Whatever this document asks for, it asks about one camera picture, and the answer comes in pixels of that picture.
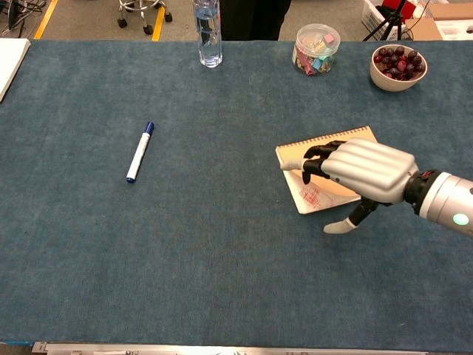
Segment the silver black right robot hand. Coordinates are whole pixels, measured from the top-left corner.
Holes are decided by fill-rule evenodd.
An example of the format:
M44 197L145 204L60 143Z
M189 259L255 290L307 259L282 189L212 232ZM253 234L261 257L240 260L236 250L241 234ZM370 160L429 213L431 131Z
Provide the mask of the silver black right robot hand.
M300 171L305 184L319 176L361 196L348 217L324 227L326 234L346 234L379 205L403 202L408 180L419 172L412 154L364 138L312 146L301 157L282 158L280 169Z

